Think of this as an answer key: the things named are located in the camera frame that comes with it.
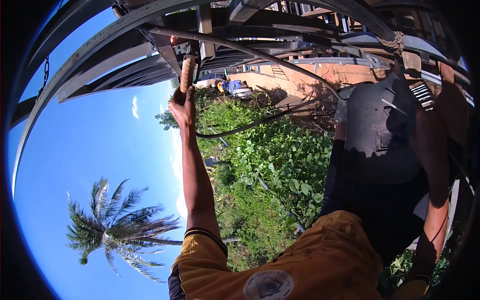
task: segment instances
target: cloud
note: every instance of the cloud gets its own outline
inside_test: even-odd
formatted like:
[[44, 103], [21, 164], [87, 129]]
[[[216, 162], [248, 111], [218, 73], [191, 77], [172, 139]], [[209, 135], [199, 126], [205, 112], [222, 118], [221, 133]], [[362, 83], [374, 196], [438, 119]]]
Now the cloud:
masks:
[[181, 139], [179, 130], [171, 130], [172, 132], [172, 145], [173, 153], [170, 155], [170, 163], [173, 168], [173, 175], [177, 178], [179, 183], [179, 195], [177, 197], [177, 211], [179, 214], [187, 218], [187, 205], [185, 204], [185, 196], [183, 194], [183, 171], [181, 161]]
[[133, 104], [133, 107], [132, 107], [133, 116], [138, 119], [138, 114], [137, 114], [137, 96], [133, 96], [132, 104]]

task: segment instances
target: cable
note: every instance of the cable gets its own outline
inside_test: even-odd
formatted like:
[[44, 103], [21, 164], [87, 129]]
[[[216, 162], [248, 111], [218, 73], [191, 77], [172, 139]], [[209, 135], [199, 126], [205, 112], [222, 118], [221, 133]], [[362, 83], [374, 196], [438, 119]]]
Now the cable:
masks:
[[229, 48], [234, 49], [234, 50], [245, 52], [245, 53], [253, 55], [253, 56], [257, 56], [257, 57], [262, 58], [264, 60], [273, 61], [280, 66], [295, 70], [299, 73], [302, 73], [304, 75], [307, 75], [309, 77], [312, 77], [312, 78], [318, 80], [323, 85], [325, 85], [329, 90], [331, 90], [332, 93], [335, 95], [335, 97], [337, 97], [338, 99], [346, 100], [346, 99], [343, 99], [342, 97], [340, 97], [340, 95], [338, 94], [336, 89], [334, 89], [332, 87], [332, 85], [329, 84], [322, 77], [320, 77], [316, 74], [313, 74], [312, 72], [310, 72], [310, 71], [308, 71], [304, 68], [301, 68], [297, 65], [294, 65], [294, 64], [289, 63], [287, 61], [281, 60], [281, 59], [279, 59], [279, 58], [277, 58], [273, 55], [258, 51], [256, 49], [253, 49], [253, 48], [250, 48], [250, 47], [247, 47], [247, 46], [244, 46], [244, 45], [240, 45], [240, 44], [235, 43], [233, 41], [222, 39], [222, 38], [219, 38], [219, 37], [216, 37], [216, 36], [206, 35], [206, 34], [199, 33], [199, 32], [180, 31], [180, 30], [170, 29], [170, 28], [166, 28], [166, 27], [163, 27], [163, 26], [153, 25], [153, 24], [143, 24], [143, 25], [138, 26], [137, 29], [144, 30], [144, 31], [154, 33], [154, 34], [158, 34], [158, 35], [176, 36], [176, 37], [181, 37], [181, 38], [186, 38], [186, 39], [194, 39], [194, 40], [198, 40], [198, 41], [202, 41], [202, 42], [215, 43], [215, 44], [219, 44], [219, 45], [222, 45], [222, 46], [225, 46], [225, 47], [229, 47]]
[[[307, 96], [305, 96], [305, 98], [303, 100], [305, 100], [306, 98], [310, 97], [310, 95], [312, 94], [313, 92], [310, 92]], [[216, 138], [219, 138], [219, 137], [224, 137], [224, 136], [227, 136], [227, 135], [231, 135], [231, 134], [234, 134], [234, 133], [238, 133], [238, 132], [241, 132], [241, 131], [244, 131], [244, 130], [247, 130], [247, 129], [250, 129], [252, 127], [255, 127], [255, 126], [258, 126], [260, 124], [263, 124], [263, 123], [267, 123], [267, 122], [270, 122], [270, 121], [273, 121], [275, 119], [278, 119], [282, 116], [285, 116], [289, 113], [294, 113], [296, 112], [297, 109], [299, 108], [302, 108], [304, 106], [307, 106], [309, 105], [310, 103], [314, 103], [316, 101], [319, 101], [322, 97], [317, 97], [315, 99], [312, 99], [312, 100], [309, 100], [305, 103], [302, 103], [300, 105], [297, 105], [293, 108], [290, 108], [290, 109], [287, 109], [287, 110], [284, 110], [280, 113], [277, 113], [276, 115], [273, 115], [273, 116], [270, 116], [270, 117], [266, 117], [266, 118], [263, 118], [261, 120], [257, 120], [251, 124], [248, 124], [248, 125], [245, 125], [243, 127], [240, 127], [240, 128], [237, 128], [237, 129], [234, 129], [234, 130], [230, 130], [230, 131], [227, 131], [227, 132], [222, 132], [222, 133], [217, 133], [217, 134], [201, 134], [201, 133], [198, 133], [197, 132], [197, 137], [199, 138], [202, 138], [202, 139], [216, 139]]]

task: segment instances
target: hand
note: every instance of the hand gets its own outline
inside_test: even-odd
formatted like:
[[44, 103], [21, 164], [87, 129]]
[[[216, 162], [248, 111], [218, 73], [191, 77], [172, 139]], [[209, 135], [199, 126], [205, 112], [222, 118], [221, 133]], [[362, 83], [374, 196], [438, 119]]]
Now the hand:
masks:
[[180, 131], [187, 131], [195, 128], [196, 109], [194, 103], [195, 87], [190, 86], [186, 95], [178, 87], [173, 93], [172, 99], [168, 105], [168, 110], [177, 121]]

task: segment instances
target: yellow shirt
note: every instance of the yellow shirt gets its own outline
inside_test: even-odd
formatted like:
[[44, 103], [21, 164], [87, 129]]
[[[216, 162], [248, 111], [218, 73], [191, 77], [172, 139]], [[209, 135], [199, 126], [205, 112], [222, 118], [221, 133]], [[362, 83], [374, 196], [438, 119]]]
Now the yellow shirt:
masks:
[[227, 267], [227, 248], [204, 229], [185, 233], [168, 279], [170, 299], [380, 299], [382, 271], [361, 220], [347, 211], [320, 217], [272, 261], [242, 272]]

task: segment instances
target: black hose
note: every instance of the black hose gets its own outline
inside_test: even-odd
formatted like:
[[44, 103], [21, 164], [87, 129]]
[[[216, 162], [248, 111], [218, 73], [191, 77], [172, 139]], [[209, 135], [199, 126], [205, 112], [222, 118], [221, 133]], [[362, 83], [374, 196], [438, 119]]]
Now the black hose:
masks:
[[186, 38], [186, 39], [194, 39], [202, 42], [210, 42], [210, 43], [215, 43], [219, 44], [225, 47], [229, 47], [234, 50], [242, 51], [250, 55], [257, 56], [259, 58], [262, 58], [264, 60], [269, 60], [277, 63], [280, 66], [284, 66], [286, 68], [295, 70], [299, 73], [302, 73], [304, 75], [307, 75], [311, 78], [314, 78], [321, 82], [323, 85], [325, 85], [329, 90], [332, 91], [332, 93], [337, 97], [338, 99], [343, 99], [340, 97], [338, 92], [332, 87], [331, 84], [329, 84], [325, 79], [322, 77], [318, 76], [317, 74], [314, 74], [304, 68], [301, 68], [297, 65], [294, 65], [293, 63], [289, 63], [287, 61], [281, 60], [273, 55], [267, 54], [265, 52], [258, 51], [257, 49], [253, 49], [244, 45], [240, 45], [238, 43], [235, 43], [234, 41], [222, 39], [216, 36], [211, 36], [211, 35], [206, 35], [203, 33], [199, 32], [188, 32], [188, 31], [180, 31], [180, 30], [175, 30], [175, 29], [170, 29], [166, 28], [163, 26], [158, 26], [158, 25], [153, 25], [153, 24], [148, 24], [145, 23], [143, 25], [140, 25], [137, 27], [137, 29], [144, 30], [150, 33], [158, 34], [158, 35], [164, 35], [164, 36], [176, 36], [176, 37], [181, 37], [181, 38]]

